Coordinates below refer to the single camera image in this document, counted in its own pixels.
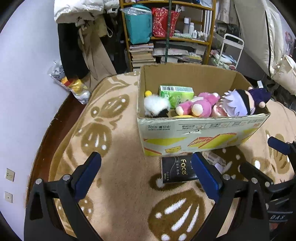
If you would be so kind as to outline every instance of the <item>bookshelf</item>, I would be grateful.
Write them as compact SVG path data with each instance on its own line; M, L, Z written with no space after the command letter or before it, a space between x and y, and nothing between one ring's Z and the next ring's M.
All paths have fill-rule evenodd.
M145 4L149 4L149 5L155 4L154 7L157 7L157 4L169 4L169 0L143 0L143 1L138 1L136 3L134 3L134 2L125 3L124 0L119 0L119 2L120 2L121 8L132 6L134 4L144 4L144 5ZM204 7L200 4L188 3L188 2L182 2L182 1L172 1L172 4L179 4L181 6L192 7L192 8L202 10L202 21L201 21L202 29L204 28L205 24L210 25L210 28L208 29L208 40L206 42L196 40L196 39L185 39L185 38L178 38L178 37L171 37L170 41L192 42L192 43L198 43L201 45L206 45L207 48L206 48L205 56L203 59L203 64L208 64L209 55L210 55L210 51L211 51L211 45L212 45L212 39L213 39L213 32L214 32L216 0L212 0L212 5L213 5L212 8ZM211 17L211 19L209 19L209 21L210 21L209 23L206 22L206 18L205 18L207 11L212 12L212 17ZM125 39L126 39L126 49L128 52L129 64L130 64L130 68L133 69L132 64L131 64L131 54L129 52L130 41L128 38L128 32L127 32L127 28L126 28L126 20L124 17L124 13L121 12L121 14L122 14L122 19L123 19L123 28L124 28L124 34L125 34ZM151 37L150 39L151 40L165 40L166 38Z

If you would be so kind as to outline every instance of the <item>wooden floor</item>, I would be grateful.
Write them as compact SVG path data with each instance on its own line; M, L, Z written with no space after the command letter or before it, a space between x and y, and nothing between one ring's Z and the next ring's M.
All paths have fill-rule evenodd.
M72 94L69 94L60 107L51 125L47 129L36 155L28 184L28 193L30 193L33 183L37 178L48 181L49 168L53 155L63 138L77 121L84 107L85 105L81 104Z

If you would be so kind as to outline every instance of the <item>electrical outlet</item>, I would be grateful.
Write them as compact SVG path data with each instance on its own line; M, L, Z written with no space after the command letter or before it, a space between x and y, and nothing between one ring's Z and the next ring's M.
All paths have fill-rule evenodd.
M6 168L6 175L5 178L9 181L14 181L15 180L15 172Z
M12 194L9 192L4 192L4 198L6 201L12 203Z

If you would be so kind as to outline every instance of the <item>black headband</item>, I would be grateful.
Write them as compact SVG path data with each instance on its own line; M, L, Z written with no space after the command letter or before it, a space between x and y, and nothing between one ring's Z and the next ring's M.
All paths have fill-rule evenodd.
M236 90L239 95L241 96L246 108L247 108L247 112L248 115L250 115L250 100L249 100L249 96L246 94L246 92L244 90Z

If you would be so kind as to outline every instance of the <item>metal pole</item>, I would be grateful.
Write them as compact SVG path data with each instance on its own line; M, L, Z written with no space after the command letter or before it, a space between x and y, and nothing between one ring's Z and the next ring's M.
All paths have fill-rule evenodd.
M170 16L172 12L172 0L168 1L168 32L167 32L167 39L165 45L165 63L168 61L168 46L170 43Z

